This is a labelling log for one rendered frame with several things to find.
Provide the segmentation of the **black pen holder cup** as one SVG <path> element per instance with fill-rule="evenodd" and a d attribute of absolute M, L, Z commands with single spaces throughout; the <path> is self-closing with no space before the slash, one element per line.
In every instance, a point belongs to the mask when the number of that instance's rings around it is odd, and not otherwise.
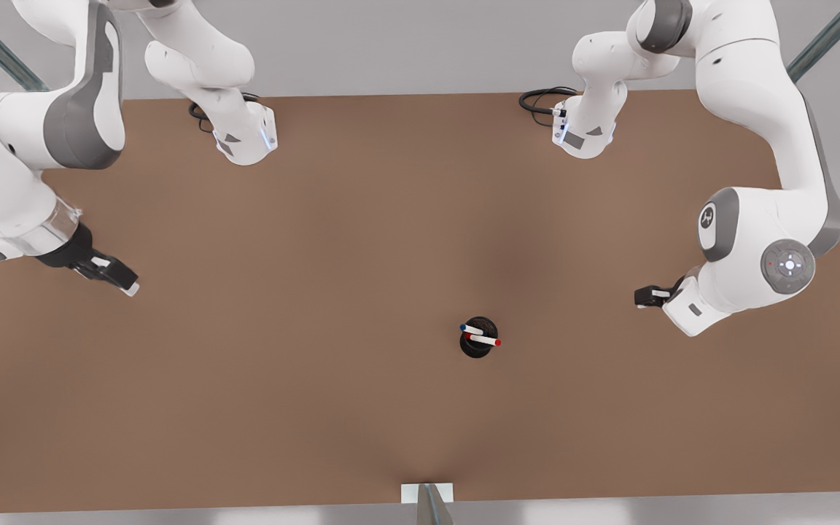
<path fill-rule="evenodd" d="M 486 356 L 494 348 L 492 343 L 476 340 L 475 337 L 489 337 L 499 339 L 499 330 L 492 320 L 484 316 L 469 318 L 460 326 L 462 335 L 459 337 L 459 346 L 464 355 L 470 358 L 479 359 Z"/>

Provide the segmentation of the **silver frame post with foot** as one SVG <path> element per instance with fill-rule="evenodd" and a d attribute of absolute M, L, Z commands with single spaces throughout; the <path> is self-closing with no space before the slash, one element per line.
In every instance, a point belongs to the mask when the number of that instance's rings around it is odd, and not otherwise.
<path fill-rule="evenodd" d="M 454 501 L 453 483 L 403 484 L 401 504 L 416 505 L 416 525 L 454 525 L 447 504 Z"/>

